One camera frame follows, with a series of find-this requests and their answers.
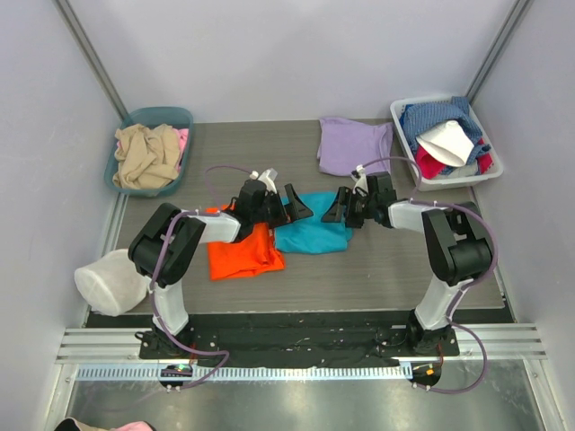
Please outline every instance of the cable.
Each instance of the cable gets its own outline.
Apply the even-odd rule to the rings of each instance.
[[[168,227],[168,231],[165,234],[164,243],[162,244],[162,249],[160,251],[160,255],[158,256],[158,261],[155,264],[154,273],[152,274],[152,280],[150,281],[150,301],[152,303],[152,311],[154,312],[154,316],[158,320],[158,323],[160,323],[160,326],[162,327],[162,330],[164,331],[164,333],[168,337],[168,339],[170,339],[170,341],[173,344],[175,344],[177,347],[179,347],[180,349],[182,349],[186,352],[189,352],[189,353],[194,353],[194,354],[200,355],[200,356],[223,356],[224,357],[219,362],[219,364],[217,364],[214,368],[212,368],[211,371],[209,371],[209,373],[200,377],[198,380],[183,384],[180,387],[180,389],[194,388],[194,387],[198,386],[199,384],[204,383],[208,378],[210,378],[212,375],[214,375],[217,372],[217,370],[219,370],[222,366],[224,366],[224,364],[227,362],[228,358],[230,357],[230,353],[227,350],[218,350],[217,352],[207,352],[207,351],[202,351],[202,350],[196,350],[195,348],[191,348],[191,347],[188,347],[188,346],[185,346],[184,344],[182,344],[176,337],[174,337],[174,335],[172,335],[172,333],[166,327],[164,320],[162,319],[162,316],[160,315],[160,312],[157,308],[157,304],[155,303],[155,284],[156,284],[157,279],[160,276],[160,269],[162,268],[162,265],[164,264],[165,255],[166,255],[166,252],[168,250],[168,245],[170,244],[170,239],[172,238],[172,234],[173,234],[173,230],[175,228],[175,225],[178,223],[178,220],[180,220],[181,218],[183,218],[185,216],[197,216],[198,214],[199,214],[199,212],[197,212],[197,211],[182,211],[172,219],[172,221],[170,222],[170,226]],[[217,216],[217,214],[211,214],[211,213],[203,213],[201,215],[202,216]]]
[[[214,203],[216,204],[216,206],[218,208],[220,208],[224,203],[223,202],[219,202],[219,198],[218,195],[216,193],[216,191],[214,190],[214,187],[212,186],[211,182],[209,182],[208,179],[208,172],[213,171],[215,169],[235,169],[236,171],[241,171],[241,172],[245,172],[245,173],[252,173],[253,170],[244,168],[243,166],[234,166],[232,164],[215,164],[214,166],[210,166],[208,168],[206,168],[206,170],[204,171],[204,182],[206,183],[206,188],[208,189],[209,194],[211,195],[212,199],[214,200]]]
[[[493,272],[493,270],[497,266],[497,261],[499,259],[499,246],[497,244],[497,241],[495,240],[495,232],[493,232],[491,227],[487,223],[485,223],[485,220],[483,220],[478,214],[476,214],[471,209],[461,207],[461,206],[456,205],[456,204],[446,203],[446,202],[437,202],[437,201],[426,202],[424,200],[415,200],[414,196],[419,191],[419,188],[421,185],[421,179],[423,178],[423,172],[421,171],[420,166],[416,162],[414,162],[412,159],[409,159],[407,157],[401,157],[401,156],[381,157],[379,159],[375,159],[375,160],[372,160],[371,162],[364,164],[363,167],[366,168],[366,167],[368,167],[374,163],[384,162],[386,160],[401,160],[401,161],[410,163],[411,165],[413,165],[415,167],[415,169],[418,173],[418,176],[415,179],[415,187],[411,191],[410,203],[412,203],[413,205],[419,205],[419,206],[423,206],[423,207],[448,207],[448,208],[452,208],[452,209],[455,209],[457,211],[461,211],[463,213],[466,213],[468,216],[470,216],[471,218],[476,220],[487,231],[487,234],[490,236],[491,244],[492,244],[492,255],[491,255],[490,266],[487,268],[487,270],[483,274],[481,274],[475,280],[472,280],[471,282],[469,282],[466,285],[459,288],[457,293],[454,295],[454,298],[452,299],[451,303],[449,303],[449,306],[447,307],[447,312],[446,312],[446,318],[447,318],[447,321],[449,322],[449,324],[451,324],[452,326],[455,326],[456,328],[458,328],[460,330],[464,330],[465,332],[469,333],[475,339],[475,341],[477,341],[477,344],[479,344],[479,349],[482,351],[482,358],[483,358],[482,371],[479,374],[479,377],[477,378],[477,380],[475,382],[473,382],[472,384],[470,384],[469,386],[467,386],[463,389],[438,389],[438,388],[432,388],[432,387],[424,386],[422,384],[417,383],[417,387],[424,389],[425,391],[432,391],[432,392],[436,392],[436,393],[444,393],[444,394],[450,394],[450,395],[457,395],[460,393],[466,393],[468,391],[471,391],[475,387],[477,387],[483,381],[483,379],[485,378],[485,375],[487,374],[487,372],[489,370],[489,361],[487,359],[487,351],[485,350],[485,346],[483,345],[480,338],[477,336],[477,334],[475,334],[475,332],[473,332],[469,328],[467,328],[463,325],[460,325],[458,323],[455,323],[452,320],[453,319],[453,313],[455,312],[457,306],[459,305],[459,303],[463,299],[465,293],[471,287],[477,286],[479,283],[481,283],[486,277],[488,277]]]

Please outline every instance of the laundry basket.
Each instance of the laundry basket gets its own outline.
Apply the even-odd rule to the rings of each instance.
[[[184,108],[176,108],[170,106],[142,108],[141,110],[135,110],[134,112],[130,113],[126,119],[122,121],[122,124],[119,126],[119,128],[123,130],[124,128],[133,126],[135,124],[143,124],[148,128],[155,128],[161,124],[167,124],[173,128],[187,128],[189,130],[188,142],[186,143],[186,148],[184,149],[183,155],[181,156],[180,175],[178,175],[178,178],[176,178],[170,184],[160,189],[123,189],[116,186],[112,181],[112,178],[114,177],[114,174],[118,172],[118,161],[114,156],[118,145],[118,140],[114,138],[111,145],[110,158],[108,159],[106,171],[104,172],[104,181],[112,190],[130,196],[154,198],[160,196],[169,196],[173,194],[173,192],[176,191],[180,186],[181,178],[183,177],[183,173],[188,163],[188,155],[190,154],[191,149],[191,130],[193,128],[194,118],[191,116],[191,113]]]
[[[451,101],[451,96],[434,96],[434,97],[419,97],[413,99],[403,99],[401,101],[394,101],[391,105],[391,112],[392,118],[394,119],[395,124],[395,131],[397,136],[402,144],[403,152],[407,157],[415,162],[415,157],[411,153],[410,146],[407,144],[407,139],[405,138],[405,134],[403,133],[402,126],[399,122],[399,118],[402,116],[403,112],[405,111],[405,107],[407,105],[414,105],[416,103],[425,103],[428,101]],[[482,181],[490,180],[492,178],[497,178],[503,173],[503,166],[501,165],[500,158],[495,153],[495,148],[493,148],[493,144],[491,140],[485,133],[485,129],[483,128],[482,124],[477,119],[475,112],[473,112],[473,108],[469,108],[469,116],[472,118],[473,121],[479,126],[479,128],[483,132],[483,141],[485,144],[491,145],[490,155],[491,159],[493,159],[493,165],[491,168],[481,174],[481,175],[474,175],[472,177],[463,177],[463,178],[444,178],[444,179],[430,179],[422,178],[420,190],[421,191],[429,191],[429,190],[438,190],[438,189],[455,189],[458,187],[471,187],[476,184],[479,184]],[[411,176],[414,180],[417,179],[418,173],[415,169],[415,166],[410,164],[410,171]]]

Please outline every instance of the red cloth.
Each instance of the red cloth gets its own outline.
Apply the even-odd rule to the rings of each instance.
[[[485,143],[483,142],[483,138],[481,138],[477,144],[484,145]],[[438,162],[429,155],[421,145],[418,147],[417,153],[415,154],[415,162],[420,166],[423,178],[427,178],[428,180],[437,177],[446,167],[444,163]],[[477,157],[477,165],[479,166],[479,173],[485,173],[493,165],[491,154],[487,153]]]

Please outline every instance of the wall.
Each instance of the wall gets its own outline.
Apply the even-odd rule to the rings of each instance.
[[[50,1],[5,2],[0,38],[0,417],[30,431],[64,328],[84,317],[73,271],[98,255],[119,120]]]
[[[505,166],[476,191],[511,304],[537,324],[575,427],[574,14],[570,0],[535,1],[474,108]]]
[[[129,110],[199,122],[390,118],[465,92],[513,0],[73,0]]]

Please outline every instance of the orange cloth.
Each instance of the orange cloth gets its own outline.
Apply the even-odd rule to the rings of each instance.
[[[208,257],[212,280],[254,277],[286,267],[283,255],[274,246],[273,231],[265,223],[256,224],[252,234],[241,242],[209,242]]]

